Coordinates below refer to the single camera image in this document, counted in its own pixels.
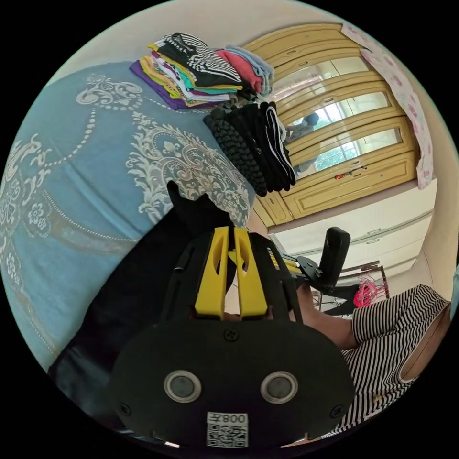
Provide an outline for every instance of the purple cloth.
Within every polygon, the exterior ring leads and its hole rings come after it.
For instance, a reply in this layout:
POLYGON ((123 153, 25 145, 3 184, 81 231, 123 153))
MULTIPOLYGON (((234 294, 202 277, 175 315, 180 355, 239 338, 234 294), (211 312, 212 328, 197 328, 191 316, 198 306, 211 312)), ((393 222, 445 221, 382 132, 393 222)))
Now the purple cloth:
POLYGON ((179 110, 179 109, 194 109, 194 108, 205 108, 205 107, 213 107, 216 105, 215 102, 206 102, 203 104, 195 105, 194 107, 189 107, 185 104, 182 99, 172 99, 169 93, 161 86, 155 83, 144 71, 140 61, 135 61, 129 69, 141 78, 153 91, 155 91, 163 100, 166 102, 167 105, 172 108, 172 110, 179 110))
MULTIPOLYGON (((168 70, 170 70, 171 72, 174 73, 175 76, 177 76, 178 78, 182 79, 180 73, 177 72, 177 70, 172 67, 172 65, 170 65, 169 63, 167 63, 154 49, 152 49, 152 56, 155 58, 155 59, 162 59, 165 64, 164 64, 164 67, 166 67, 168 70)), ((160 64, 158 62, 158 66, 159 68, 161 68, 163 64, 160 64)), ((215 96, 216 94, 214 93, 208 93, 208 92, 201 92, 201 91, 198 91, 197 89, 189 89, 189 91, 192 93, 192 94, 196 94, 197 96, 215 96)))

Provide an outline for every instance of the black folded clothes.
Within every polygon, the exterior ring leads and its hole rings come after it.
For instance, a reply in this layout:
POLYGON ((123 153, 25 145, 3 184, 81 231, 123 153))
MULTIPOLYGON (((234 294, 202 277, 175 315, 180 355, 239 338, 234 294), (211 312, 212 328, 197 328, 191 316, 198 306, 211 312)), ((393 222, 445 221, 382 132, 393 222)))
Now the black folded clothes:
POLYGON ((296 184, 274 102, 233 106, 230 113, 214 109, 203 121, 257 195, 288 191, 296 184))

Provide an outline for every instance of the person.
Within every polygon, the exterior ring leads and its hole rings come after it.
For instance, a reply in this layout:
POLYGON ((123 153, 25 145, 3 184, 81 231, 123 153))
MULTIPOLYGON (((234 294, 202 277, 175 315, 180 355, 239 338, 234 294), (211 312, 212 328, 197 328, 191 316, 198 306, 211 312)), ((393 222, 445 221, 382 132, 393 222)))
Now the person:
POLYGON ((287 131, 287 138, 285 143, 291 143, 294 140, 303 137, 314 130, 314 127, 319 122, 319 115, 317 113, 311 113, 308 116, 305 116, 300 124, 294 126, 286 126, 285 130, 287 131))
MULTIPOLYGON (((451 302, 426 285, 354 310, 351 320, 315 309, 311 289, 297 290, 303 323, 315 328, 343 352, 356 395, 330 433, 296 446, 343 433, 367 421, 400 398, 428 365, 451 323, 451 302)), ((225 315, 226 320, 239 320, 225 315)))

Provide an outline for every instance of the person's arm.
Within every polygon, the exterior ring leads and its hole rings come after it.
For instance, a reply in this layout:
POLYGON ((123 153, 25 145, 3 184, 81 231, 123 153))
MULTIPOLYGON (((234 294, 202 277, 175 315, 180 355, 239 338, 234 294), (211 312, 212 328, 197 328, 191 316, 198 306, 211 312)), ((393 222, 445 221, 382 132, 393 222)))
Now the person's arm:
POLYGON ((352 321, 324 314, 314 308, 311 288, 303 284, 297 290, 303 323, 320 331, 340 350, 355 349, 357 342, 352 331, 352 321))

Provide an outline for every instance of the screw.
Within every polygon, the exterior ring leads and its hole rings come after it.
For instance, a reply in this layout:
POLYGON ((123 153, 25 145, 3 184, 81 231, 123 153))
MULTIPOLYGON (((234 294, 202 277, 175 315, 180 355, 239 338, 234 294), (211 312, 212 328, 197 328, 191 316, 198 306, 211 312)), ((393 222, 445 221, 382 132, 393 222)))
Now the screw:
POLYGON ((132 414, 132 411, 131 409, 129 408, 129 406, 125 403, 122 403, 121 404, 121 412, 125 415, 125 416, 130 416, 132 414))
POLYGON ((343 405, 337 405, 330 411, 330 417, 336 419, 343 414, 343 405))
POLYGON ((229 342, 237 341, 239 339, 239 332, 233 328, 229 328, 223 332, 223 338, 229 342))

